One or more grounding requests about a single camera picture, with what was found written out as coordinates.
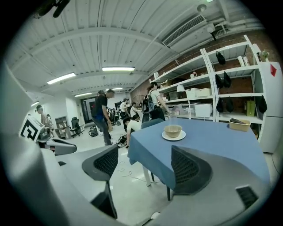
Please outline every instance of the black shirt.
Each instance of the black shirt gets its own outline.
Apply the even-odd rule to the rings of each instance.
[[[96,101],[94,103],[94,107],[92,108],[92,117],[96,119],[103,119],[103,111],[102,111],[102,105],[107,106],[107,97],[104,95],[100,95],[96,98]]]

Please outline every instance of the ceiling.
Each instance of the ceiling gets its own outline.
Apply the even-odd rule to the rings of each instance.
[[[175,49],[162,44],[170,31],[199,15],[199,4],[207,6],[202,15],[208,22],[253,18],[236,0],[71,0],[58,18],[52,17],[54,9],[40,19],[31,16],[6,61],[34,100],[116,87],[128,92],[166,60],[211,37],[194,35],[194,42]],[[133,66],[135,71],[103,72],[106,66]],[[47,84],[71,72],[77,76]]]

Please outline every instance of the desk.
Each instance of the desk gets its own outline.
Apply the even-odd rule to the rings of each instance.
[[[70,126],[68,125],[68,126],[64,126],[64,127],[62,127],[62,128],[57,128],[57,129],[55,129],[55,132],[56,132],[56,134],[57,134],[57,136],[59,137],[59,138],[61,138],[61,134],[60,134],[60,130],[62,130],[62,129],[66,129],[66,133],[67,133],[67,135],[68,135],[68,139],[70,139],[72,136],[71,136],[71,131],[70,131]]]
[[[133,132],[128,151],[130,163],[140,162],[173,190],[175,176],[171,167],[171,146],[177,145],[236,160],[263,182],[269,183],[264,154],[251,129],[242,132],[230,129],[227,123],[180,118],[177,119],[177,124],[186,132],[186,137],[179,141],[162,138],[161,134],[168,121]],[[147,185],[150,185],[148,171],[144,172]]]

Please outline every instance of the white metal shelving unit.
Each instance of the white metal shelving unit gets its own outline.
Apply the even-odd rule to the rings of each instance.
[[[167,79],[174,79],[176,77],[179,77],[181,75],[187,74],[193,70],[197,70],[203,67],[207,68],[207,74],[205,75],[200,75],[198,77],[192,78],[192,79],[187,79],[185,81],[182,81],[180,83],[171,85],[169,87],[165,87],[162,89],[159,89],[160,93],[167,93],[171,92],[174,90],[177,90],[178,85],[184,85],[184,87],[193,87],[193,85],[198,85],[202,83],[207,83],[210,82],[211,86],[211,91],[212,95],[208,97],[201,97],[201,98],[194,98],[194,99],[188,99],[188,98],[183,98],[179,100],[171,100],[168,101],[167,104],[172,104],[172,103],[181,103],[181,102],[188,102],[190,104],[190,101],[195,101],[195,100],[202,100],[202,99],[212,99],[213,102],[213,113],[209,118],[206,118],[205,120],[211,120],[211,121],[229,121],[230,118],[236,118],[236,119],[243,119],[243,120],[249,120],[251,123],[258,124],[259,125],[259,142],[262,136],[262,131],[264,130],[264,123],[265,123],[265,114],[259,114],[257,112],[256,108],[256,115],[254,117],[248,117],[244,113],[219,113],[216,110],[216,105],[219,100],[219,98],[228,98],[228,97],[260,97],[264,96],[266,99],[266,90],[265,90],[265,84],[264,84],[264,79],[262,76],[262,70],[260,67],[260,62],[257,57],[257,54],[248,39],[246,35],[245,37],[245,42],[225,46],[223,48],[219,48],[216,50],[213,50],[211,52],[206,52],[205,49],[201,49],[201,55],[191,59],[183,64],[178,65],[177,67],[171,69],[170,71],[164,73],[163,75],[160,75],[158,78],[154,79],[154,82],[157,83],[162,83],[166,81]],[[218,60],[216,57],[216,52],[220,52],[226,59],[226,61],[229,60],[236,60],[238,56],[243,56],[246,54],[247,48],[250,48],[252,50],[253,54],[253,65],[251,66],[245,66],[245,67],[237,67],[237,68],[230,68],[222,71],[215,71],[214,69],[214,64],[218,64]],[[219,94],[219,90],[216,86],[215,82],[215,74],[218,74],[220,77],[223,78],[224,72],[228,74],[230,78],[238,78],[238,77],[248,77],[250,76],[252,78],[252,86],[253,86],[253,93],[236,93],[236,94]],[[255,78],[258,78],[260,76],[261,78],[261,83],[260,87],[257,84],[255,85]],[[183,118],[189,118],[189,119],[204,119],[200,117],[196,117],[194,114],[189,114],[188,115],[179,115],[178,117],[183,117]]]

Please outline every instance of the bowl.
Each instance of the bowl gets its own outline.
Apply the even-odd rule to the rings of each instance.
[[[179,125],[168,125],[165,126],[164,131],[167,136],[175,138],[180,135],[182,131],[182,126]]]

